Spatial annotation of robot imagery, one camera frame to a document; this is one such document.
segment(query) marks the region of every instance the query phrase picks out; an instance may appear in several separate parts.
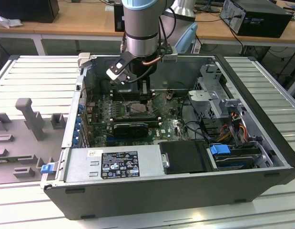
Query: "yellow wire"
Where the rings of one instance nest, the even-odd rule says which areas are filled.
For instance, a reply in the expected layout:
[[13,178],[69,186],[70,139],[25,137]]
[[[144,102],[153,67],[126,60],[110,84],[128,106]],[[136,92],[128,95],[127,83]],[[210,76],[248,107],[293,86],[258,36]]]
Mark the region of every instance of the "yellow wire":
[[227,138],[230,134],[231,134],[231,132],[229,132],[229,133],[227,133],[226,135],[222,136],[222,137],[218,140],[218,142],[223,141],[223,140],[224,140],[225,138]]
[[244,140],[246,141],[246,138],[245,138],[245,129],[244,129],[244,127],[242,125],[240,125],[239,127],[242,128],[243,133],[244,133]]

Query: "computer tower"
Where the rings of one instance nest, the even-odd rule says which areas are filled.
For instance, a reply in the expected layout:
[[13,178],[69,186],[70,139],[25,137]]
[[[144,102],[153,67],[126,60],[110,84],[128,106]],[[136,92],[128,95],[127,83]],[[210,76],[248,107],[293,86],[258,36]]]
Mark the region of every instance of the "computer tower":
[[220,17],[239,36],[279,38],[292,14],[268,0],[225,0]]
[[52,23],[60,10],[57,0],[0,0],[0,16]]

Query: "blue latch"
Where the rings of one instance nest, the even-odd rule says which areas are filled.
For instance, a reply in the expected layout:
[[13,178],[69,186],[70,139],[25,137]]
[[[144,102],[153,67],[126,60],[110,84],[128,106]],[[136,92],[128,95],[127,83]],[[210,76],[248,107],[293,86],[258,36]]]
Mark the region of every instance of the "blue latch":
[[210,147],[212,155],[214,154],[230,154],[231,151],[228,145],[213,145]]
[[41,167],[41,173],[54,173],[54,164],[43,165]]

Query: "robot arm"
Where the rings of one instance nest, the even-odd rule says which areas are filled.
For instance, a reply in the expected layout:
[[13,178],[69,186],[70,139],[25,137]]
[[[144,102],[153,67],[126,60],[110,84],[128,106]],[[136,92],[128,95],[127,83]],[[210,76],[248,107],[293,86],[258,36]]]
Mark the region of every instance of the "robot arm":
[[[179,47],[179,52],[185,52],[195,37],[195,0],[122,0],[122,3],[127,51],[106,73],[116,83],[137,82],[140,101],[144,103],[151,95],[149,76],[156,71],[169,42]],[[130,80],[127,66],[136,79]]]

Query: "black plastic cover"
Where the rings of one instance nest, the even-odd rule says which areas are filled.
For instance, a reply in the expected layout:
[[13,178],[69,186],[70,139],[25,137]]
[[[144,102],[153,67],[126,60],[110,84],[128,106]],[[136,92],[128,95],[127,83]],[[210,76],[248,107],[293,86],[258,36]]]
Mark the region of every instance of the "black plastic cover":
[[169,168],[165,174],[212,172],[205,141],[173,141],[161,142],[161,154],[168,157]]

